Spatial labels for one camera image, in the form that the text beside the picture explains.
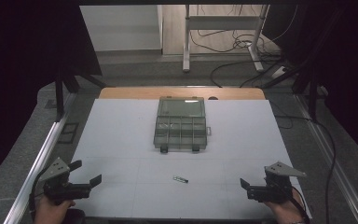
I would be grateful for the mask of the black metal stand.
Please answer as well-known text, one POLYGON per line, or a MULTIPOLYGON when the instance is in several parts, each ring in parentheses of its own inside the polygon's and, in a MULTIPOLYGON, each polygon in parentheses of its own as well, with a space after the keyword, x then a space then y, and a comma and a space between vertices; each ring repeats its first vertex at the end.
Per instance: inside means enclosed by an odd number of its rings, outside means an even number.
POLYGON ((88 75, 84 71, 81 71, 80 69, 75 68, 73 66, 69 66, 67 68, 64 68, 63 70, 59 70, 55 77, 57 121, 60 121, 64 115, 62 86, 65 86, 70 93, 77 93, 80 89, 80 86, 76 80, 76 76, 83 77, 88 82, 100 87, 101 89, 107 87, 107 85, 101 80, 97 79, 96 77, 93 77, 92 75, 88 75))
POLYGON ((312 58, 308 58, 301 65, 261 85, 260 89, 273 87, 295 74, 298 74, 298 77, 292 86, 292 92, 295 94, 302 93, 306 87, 309 87, 308 113, 312 119, 316 119, 317 74, 314 70, 314 60, 312 58))

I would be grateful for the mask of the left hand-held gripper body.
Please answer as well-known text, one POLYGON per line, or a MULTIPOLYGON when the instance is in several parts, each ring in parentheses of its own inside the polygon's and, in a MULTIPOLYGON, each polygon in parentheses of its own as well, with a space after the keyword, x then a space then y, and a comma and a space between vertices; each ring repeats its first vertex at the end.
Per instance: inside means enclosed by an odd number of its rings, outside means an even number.
POLYGON ((91 187, 89 183, 73 184, 69 181, 71 171, 68 165, 61 158, 57 158, 40 177, 40 180, 44 183, 44 194, 56 204, 90 196, 91 187))

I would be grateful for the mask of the white metal desk frame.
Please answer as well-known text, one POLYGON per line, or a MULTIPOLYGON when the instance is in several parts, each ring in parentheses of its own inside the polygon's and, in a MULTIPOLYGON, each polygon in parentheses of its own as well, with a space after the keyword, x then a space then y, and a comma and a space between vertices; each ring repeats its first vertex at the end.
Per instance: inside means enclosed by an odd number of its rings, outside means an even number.
POLYGON ((254 30, 254 38, 247 47, 255 70, 262 72, 261 63, 256 46, 267 17, 269 5, 263 5, 258 16, 191 16, 190 5, 186 5, 185 41, 183 46, 183 71, 190 70, 190 31, 191 30, 254 30))

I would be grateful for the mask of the clear plastic compartment box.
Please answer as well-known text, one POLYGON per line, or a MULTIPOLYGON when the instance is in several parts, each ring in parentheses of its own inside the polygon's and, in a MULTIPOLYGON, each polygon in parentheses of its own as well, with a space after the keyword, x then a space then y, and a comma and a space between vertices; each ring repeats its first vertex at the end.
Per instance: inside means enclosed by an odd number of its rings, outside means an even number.
POLYGON ((202 97, 161 97, 153 143, 161 153, 170 149, 200 152, 207 147, 207 122, 202 97))

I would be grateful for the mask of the person's right hand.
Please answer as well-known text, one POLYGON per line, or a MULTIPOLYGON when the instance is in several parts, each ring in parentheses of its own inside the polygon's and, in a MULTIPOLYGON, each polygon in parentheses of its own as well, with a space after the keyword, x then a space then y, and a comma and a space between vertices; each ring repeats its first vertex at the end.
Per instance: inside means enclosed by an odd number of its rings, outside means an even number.
POLYGON ((305 224, 305 220, 298 208, 290 201, 285 203, 265 202, 272 211, 278 224, 305 224))

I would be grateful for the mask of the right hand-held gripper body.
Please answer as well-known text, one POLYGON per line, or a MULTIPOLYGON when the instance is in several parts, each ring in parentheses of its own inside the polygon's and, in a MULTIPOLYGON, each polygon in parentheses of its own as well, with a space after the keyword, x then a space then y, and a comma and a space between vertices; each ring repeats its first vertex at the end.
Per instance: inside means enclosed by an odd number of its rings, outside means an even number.
POLYGON ((260 203, 285 203, 293 197, 291 176, 305 177, 304 172, 277 161, 265 167, 265 186, 251 186, 246 183, 247 197, 260 203))

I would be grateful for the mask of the dark square floor plate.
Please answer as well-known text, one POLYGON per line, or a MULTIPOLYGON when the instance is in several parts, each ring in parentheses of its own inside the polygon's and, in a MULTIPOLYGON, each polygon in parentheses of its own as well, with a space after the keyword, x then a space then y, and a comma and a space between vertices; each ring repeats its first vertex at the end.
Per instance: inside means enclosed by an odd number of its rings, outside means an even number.
POLYGON ((58 139, 58 143, 59 144, 72 144, 76 137, 78 125, 79 125, 78 122, 66 123, 62 128, 62 131, 61 131, 59 139, 58 139))

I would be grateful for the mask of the white power strip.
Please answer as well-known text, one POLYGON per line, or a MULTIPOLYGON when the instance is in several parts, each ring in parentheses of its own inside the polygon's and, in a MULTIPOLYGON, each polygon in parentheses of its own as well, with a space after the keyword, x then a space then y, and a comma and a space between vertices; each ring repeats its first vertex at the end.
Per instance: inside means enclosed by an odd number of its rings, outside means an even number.
POLYGON ((279 77, 281 75, 283 75, 285 72, 287 71, 287 68, 284 66, 281 66, 279 69, 277 69, 272 75, 272 78, 276 78, 279 77))

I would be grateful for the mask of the white table cover sheet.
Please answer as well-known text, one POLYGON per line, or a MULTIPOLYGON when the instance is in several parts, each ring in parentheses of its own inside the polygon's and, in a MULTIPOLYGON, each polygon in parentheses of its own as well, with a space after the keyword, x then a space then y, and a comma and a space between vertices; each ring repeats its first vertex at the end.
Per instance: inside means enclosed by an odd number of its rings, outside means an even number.
POLYGON ((102 183, 77 207, 90 217, 271 219, 240 182, 262 186, 266 166, 291 162, 269 101, 212 100, 205 107, 207 147, 162 154, 153 144, 158 101, 96 100, 74 155, 82 166, 70 179, 101 175, 102 183))

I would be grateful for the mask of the white cabinet panel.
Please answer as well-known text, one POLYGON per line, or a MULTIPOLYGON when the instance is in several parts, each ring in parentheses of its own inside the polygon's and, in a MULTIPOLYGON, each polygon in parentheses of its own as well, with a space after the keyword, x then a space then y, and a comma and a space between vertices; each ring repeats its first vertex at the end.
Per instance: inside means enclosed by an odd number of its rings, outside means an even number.
POLYGON ((96 51, 162 48, 162 5, 80 8, 96 51))

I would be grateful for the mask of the black curtain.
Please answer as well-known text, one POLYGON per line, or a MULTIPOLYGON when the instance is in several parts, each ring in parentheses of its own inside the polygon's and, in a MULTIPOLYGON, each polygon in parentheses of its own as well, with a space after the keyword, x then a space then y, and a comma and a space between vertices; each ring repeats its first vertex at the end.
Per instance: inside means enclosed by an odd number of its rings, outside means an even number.
POLYGON ((325 104, 358 145, 358 0, 272 5, 263 35, 281 48, 289 63, 299 65, 339 5, 344 6, 343 14, 318 54, 314 71, 327 89, 325 104))
POLYGON ((0 165, 60 75, 100 75, 79 0, 0 0, 0 165))

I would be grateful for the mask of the person's left hand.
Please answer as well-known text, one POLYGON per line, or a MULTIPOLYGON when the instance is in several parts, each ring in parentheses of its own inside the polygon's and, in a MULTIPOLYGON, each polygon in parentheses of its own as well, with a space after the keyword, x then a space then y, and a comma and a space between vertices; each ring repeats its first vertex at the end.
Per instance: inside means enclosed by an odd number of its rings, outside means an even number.
POLYGON ((47 196, 43 196, 36 207, 34 224, 62 224, 67 210, 75 205, 74 201, 63 201, 56 205, 47 196))

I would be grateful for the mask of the aluminium rail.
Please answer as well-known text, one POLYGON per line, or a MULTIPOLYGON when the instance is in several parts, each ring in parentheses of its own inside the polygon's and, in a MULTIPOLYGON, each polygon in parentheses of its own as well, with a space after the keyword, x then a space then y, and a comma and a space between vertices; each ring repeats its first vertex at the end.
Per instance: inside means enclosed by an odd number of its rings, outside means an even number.
POLYGON ((328 165, 324 194, 326 223, 329 223, 332 217, 330 215, 330 189, 332 180, 335 180, 358 224, 358 192, 352 182, 347 178, 341 164, 337 160, 337 148, 332 134, 320 121, 310 117, 308 113, 308 104, 304 96, 295 94, 294 98, 296 99, 302 114, 301 119, 307 122, 310 132, 328 165))
POLYGON ((48 135, 39 149, 39 152, 34 160, 34 163, 24 180, 21 190, 18 193, 14 203, 12 204, 7 217, 4 221, 4 224, 19 224, 22 216, 25 214, 26 207, 28 205, 28 198, 31 190, 33 188, 33 183, 37 177, 37 175, 41 172, 41 170, 45 167, 48 162, 48 158, 55 147, 59 135, 62 131, 62 128, 69 116, 69 111, 71 110, 71 106, 75 101, 76 93, 70 93, 64 101, 64 112, 62 118, 59 121, 55 121, 49 131, 48 135))

